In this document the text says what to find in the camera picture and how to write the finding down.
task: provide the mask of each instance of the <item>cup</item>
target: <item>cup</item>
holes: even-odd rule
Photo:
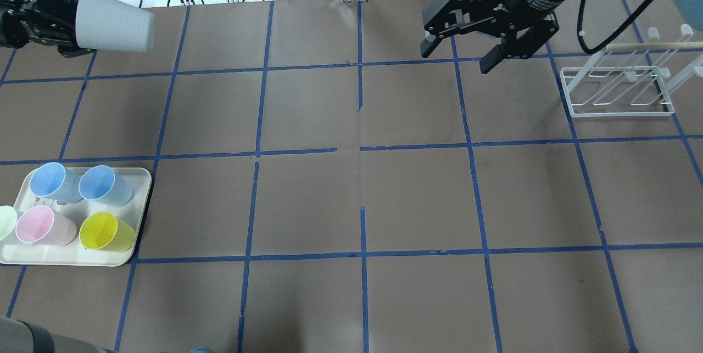
[[[48,206],[25,211],[15,226],[15,235],[24,243],[66,246],[76,238],[76,223]]]
[[[79,181],[75,173],[60,163],[47,163],[32,175],[30,190],[38,197],[77,203],[83,199],[78,192]]]
[[[154,33],[155,18],[147,10],[118,0],[78,0],[76,41],[83,48],[148,53]]]
[[[134,242],[134,228],[108,211],[99,211],[83,221],[78,236],[86,249],[124,252]]]
[[[86,171],[78,183],[83,198],[110,206],[124,206],[133,196],[131,186],[113,168],[98,165]]]
[[[11,206],[0,206],[0,243],[17,245],[22,242],[15,236],[15,225],[22,216],[19,211]]]

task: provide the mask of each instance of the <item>white tray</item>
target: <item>white tray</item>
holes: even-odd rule
[[[78,176],[83,176],[89,168],[68,168]],[[81,200],[78,203],[58,203],[54,200],[38,198],[30,191],[30,178],[37,170],[31,171],[22,184],[20,193],[15,201],[15,208],[27,211],[36,205],[46,205],[62,215],[75,221],[80,229],[88,216],[98,211],[110,211],[113,215],[134,228],[134,242],[131,248],[122,253],[89,250],[81,245],[78,236],[66,246],[46,245],[3,245],[0,243],[0,262],[16,265],[83,265],[83,266],[118,266],[130,260],[134,253],[134,245],[139,234],[139,227],[146,208],[146,199],[151,187],[151,174],[143,168],[114,168],[117,175],[122,176],[134,190],[134,198],[125,206],[115,207],[96,203],[92,200]]]

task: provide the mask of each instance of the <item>white cylinder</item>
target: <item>white cylinder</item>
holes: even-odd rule
[[[78,0],[76,40],[82,48],[148,53],[154,15],[118,0]]]

